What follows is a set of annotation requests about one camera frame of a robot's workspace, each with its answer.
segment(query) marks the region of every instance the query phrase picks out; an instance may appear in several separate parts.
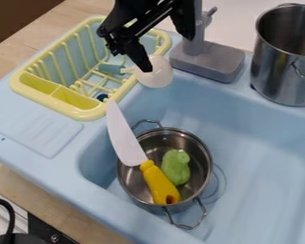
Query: dish drying rack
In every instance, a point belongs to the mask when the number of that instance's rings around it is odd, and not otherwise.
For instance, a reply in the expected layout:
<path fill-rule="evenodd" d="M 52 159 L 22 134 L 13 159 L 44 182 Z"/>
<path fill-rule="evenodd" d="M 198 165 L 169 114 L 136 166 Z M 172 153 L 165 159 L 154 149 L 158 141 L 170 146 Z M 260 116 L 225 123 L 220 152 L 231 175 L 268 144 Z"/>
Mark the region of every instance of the dish drying rack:
<path fill-rule="evenodd" d="M 135 76 L 99 71 L 99 65 L 130 67 L 125 55 L 112 56 L 96 30 L 105 16 L 95 16 L 79 24 L 36 55 L 10 79 L 13 91 L 68 117 L 92 121 L 105 114 L 103 94 L 119 101 L 136 83 Z M 148 54 L 163 55 L 171 37 L 162 30 L 150 30 L 141 39 Z"/>

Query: light blue sink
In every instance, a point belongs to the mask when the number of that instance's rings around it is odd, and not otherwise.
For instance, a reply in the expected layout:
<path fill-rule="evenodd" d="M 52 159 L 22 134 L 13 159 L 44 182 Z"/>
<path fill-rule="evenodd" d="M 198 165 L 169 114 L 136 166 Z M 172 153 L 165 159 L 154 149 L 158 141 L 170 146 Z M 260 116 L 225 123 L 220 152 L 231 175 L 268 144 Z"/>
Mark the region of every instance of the light blue sink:
<path fill-rule="evenodd" d="M 193 231 L 140 209 L 123 192 L 105 118 L 77 122 L 42 107 L 13 93 L 9 75 L 0 81 L 0 161 L 139 243 L 304 244 L 305 108 L 260 97 L 250 87 L 250 63 L 247 54 L 230 85 L 175 71 L 168 88 L 137 84 L 120 102 L 130 124 L 160 120 L 211 150 L 213 178 L 201 196 L 209 215 Z M 200 215 L 193 206 L 174 220 L 192 224 Z"/>

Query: wire pot handle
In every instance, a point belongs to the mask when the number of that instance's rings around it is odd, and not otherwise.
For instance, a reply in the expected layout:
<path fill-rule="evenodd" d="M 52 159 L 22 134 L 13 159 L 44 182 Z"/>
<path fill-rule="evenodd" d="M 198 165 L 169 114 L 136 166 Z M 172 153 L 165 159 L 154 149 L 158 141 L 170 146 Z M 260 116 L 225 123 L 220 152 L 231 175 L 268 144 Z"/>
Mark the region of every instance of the wire pot handle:
<path fill-rule="evenodd" d="M 208 215 L 207 210 L 206 210 L 205 206 L 202 204 L 199 197 L 196 197 L 193 201 L 197 201 L 197 203 L 199 204 L 201 211 L 202 211 L 202 215 L 198 218 L 198 220 L 196 220 L 196 222 L 193 225 L 176 224 L 173 221 L 172 216 L 171 216 L 169 210 L 167 209 L 167 207 L 163 207 L 164 213 L 167 216 L 167 218 L 169 219 L 171 225 L 174 225 L 177 228 L 181 228 L 184 230 L 193 230 L 201 224 L 202 220 Z"/>
<path fill-rule="evenodd" d="M 305 74 L 303 74 L 303 72 L 297 67 L 296 62 L 298 61 L 298 59 L 296 59 L 291 65 L 294 68 L 296 74 L 302 78 L 305 79 Z"/>
<path fill-rule="evenodd" d="M 151 120 L 151 119 L 142 119 L 138 121 L 134 126 L 131 127 L 131 129 L 134 131 L 136 128 L 138 128 L 139 125 L 142 123 L 151 123 L 151 124 L 156 124 L 159 128 L 163 128 L 163 126 L 160 124 L 159 121 L 157 120 Z"/>

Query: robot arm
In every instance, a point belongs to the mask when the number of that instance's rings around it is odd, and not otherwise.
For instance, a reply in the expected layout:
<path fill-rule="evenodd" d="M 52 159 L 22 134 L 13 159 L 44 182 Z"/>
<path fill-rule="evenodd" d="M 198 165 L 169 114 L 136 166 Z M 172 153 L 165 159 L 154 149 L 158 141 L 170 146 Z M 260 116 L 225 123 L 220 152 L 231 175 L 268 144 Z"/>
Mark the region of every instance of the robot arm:
<path fill-rule="evenodd" d="M 113 55 L 127 54 L 142 71 L 153 66 L 139 38 L 170 16 L 176 30 L 189 40 L 195 35 L 193 0 L 115 0 L 114 7 L 97 30 Z"/>

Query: stainless steel pot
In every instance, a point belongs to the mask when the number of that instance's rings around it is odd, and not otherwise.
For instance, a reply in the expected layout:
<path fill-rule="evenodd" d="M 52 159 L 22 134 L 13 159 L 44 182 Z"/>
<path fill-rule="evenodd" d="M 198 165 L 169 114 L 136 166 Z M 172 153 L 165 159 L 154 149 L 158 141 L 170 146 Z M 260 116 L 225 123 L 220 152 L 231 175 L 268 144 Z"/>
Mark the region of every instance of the stainless steel pot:
<path fill-rule="evenodd" d="M 305 5 L 284 4 L 256 21 L 252 84 L 266 98 L 305 106 Z"/>
<path fill-rule="evenodd" d="M 158 128 L 143 132 L 137 139 L 148 158 L 157 166 L 161 165 L 164 154 L 172 149 L 184 150 L 190 155 L 189 163 L 191 177 L 189 181 L 178 187 L 181 194 L 181 202 L 169 205 L 153 204 L 153 197 L 146 184 L 139 167 L 127 167 L 120 161 L 117 162 L 117 178 L 124 191 L 140 207 L 154 214 L 165 214 L 171 224 L 176 227 L 191 230 L 196 228 L 206 217 L 207 211 L 199 199 L 199 195 L 206 188 L 213 172 L 213 159 L 206 145 L 190 132 L 177 128 L 163 128 L 158 121 L 141 120 L 132 129 L 141 123 L 149 122 L 158 125 Z M 188 209 L 197 202 L 202 210 L 202 215 L 192 226 L 176 224 L 171 214 Z"/>

